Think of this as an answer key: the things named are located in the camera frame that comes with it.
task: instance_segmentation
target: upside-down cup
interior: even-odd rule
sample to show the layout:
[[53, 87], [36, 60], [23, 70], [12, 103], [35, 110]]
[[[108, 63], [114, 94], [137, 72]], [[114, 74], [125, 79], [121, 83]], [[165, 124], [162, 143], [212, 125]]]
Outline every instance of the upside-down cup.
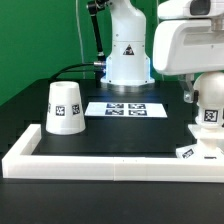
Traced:
[[46, 130], [71, 135], [85, 130], [79, 84], [71, 81], [50, 85]]

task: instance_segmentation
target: green backdrop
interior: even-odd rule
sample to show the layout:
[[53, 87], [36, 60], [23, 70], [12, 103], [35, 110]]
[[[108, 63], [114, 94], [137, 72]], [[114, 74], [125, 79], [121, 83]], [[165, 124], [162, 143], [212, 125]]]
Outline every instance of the green backdrop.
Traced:
[[[79, 14], [84, 57], [89, 62], [96, 60], [96, 47], [87, 2], [79, 0]], [[146, 53], [151, 58], [157, 26], [156, 0], [131, 2], [147, 17]], [[75, 0], [0, 1], [0, 104], [35, 80], [81, 62], [75, 6]], [[108, 55], [111, 51], [109, 9], [100, 12], [98, 20]], [[155, 71], [153, 77], [161, 79]], [[93, 78], [93, 74], [87, 74], [87, 78]]]

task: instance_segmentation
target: black table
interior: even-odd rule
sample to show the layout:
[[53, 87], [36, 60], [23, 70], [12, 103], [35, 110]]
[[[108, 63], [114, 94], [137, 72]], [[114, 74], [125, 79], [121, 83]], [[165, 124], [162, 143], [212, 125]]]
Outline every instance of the black table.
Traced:
[[[49, 81], [38, 80], [0, 107], [0, 156], [32, 123], [42, 125], [33, 154], [175, 157], [195, 142], [187, 129], [197, 108], [183, 102], [176, 82], [148, 92], [122, 94], [80, 80], [88, 102], [162, 103], [168, 118], [86, 117], [86, 130], [72, 136], [45, 131]], [[223, 223], [224, 184], [21, 180], [0, 177], [0, 223]]]

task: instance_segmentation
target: white paper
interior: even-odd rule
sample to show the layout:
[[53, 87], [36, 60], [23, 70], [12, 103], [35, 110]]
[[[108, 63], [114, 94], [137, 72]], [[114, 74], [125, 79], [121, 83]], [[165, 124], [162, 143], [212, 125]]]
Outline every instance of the white paper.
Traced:
[[90, 102], [85, 116], [167, 118], [162, 104]]

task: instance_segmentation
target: triangle sticker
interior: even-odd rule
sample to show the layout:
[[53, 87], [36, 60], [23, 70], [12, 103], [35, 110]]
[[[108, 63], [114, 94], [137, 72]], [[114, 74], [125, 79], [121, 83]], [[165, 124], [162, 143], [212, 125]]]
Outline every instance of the triangle sticker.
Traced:
[[135, 55], [130, 44], [128, 45], [128, 47], [124, 51], [123, 55]]

